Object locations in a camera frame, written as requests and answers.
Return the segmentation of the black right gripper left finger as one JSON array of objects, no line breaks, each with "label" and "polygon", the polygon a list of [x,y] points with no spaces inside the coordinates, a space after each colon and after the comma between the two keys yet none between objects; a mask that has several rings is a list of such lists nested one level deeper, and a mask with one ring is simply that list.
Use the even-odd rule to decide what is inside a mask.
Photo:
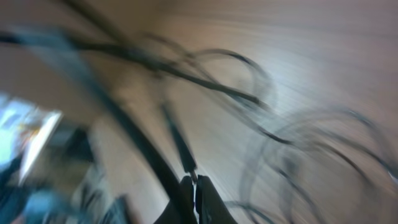
[{"label": "black right gripper left finger", "polygon": [[193,212],[193,180],[190,176],[185,176],[180,181],[180,192],[178,196],[185,199],[184,204],[180,207],[176,207],[174,201],[171,199],[154,224],[197,223],[197,218]]}]

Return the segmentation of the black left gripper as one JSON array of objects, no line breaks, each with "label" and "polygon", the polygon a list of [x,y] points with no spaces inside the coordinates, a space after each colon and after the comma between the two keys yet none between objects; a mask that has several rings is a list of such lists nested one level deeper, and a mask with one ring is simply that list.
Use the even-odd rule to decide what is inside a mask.
[{"label": "black left gripper", "polygon": [[20,184],[32,190],[27,223],[130,223],[124,197],[114,197],[86,133],[61,124],[41,129],[24,154]]}]

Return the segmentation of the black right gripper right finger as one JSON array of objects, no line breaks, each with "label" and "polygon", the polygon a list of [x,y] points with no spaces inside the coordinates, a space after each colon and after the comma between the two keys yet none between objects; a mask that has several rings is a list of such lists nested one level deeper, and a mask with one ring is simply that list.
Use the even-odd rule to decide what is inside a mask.
[{"label": "black right gripper right finger", "polygon": [[237,224],[208,176],[198,176],[195,208],[199,224]]}]

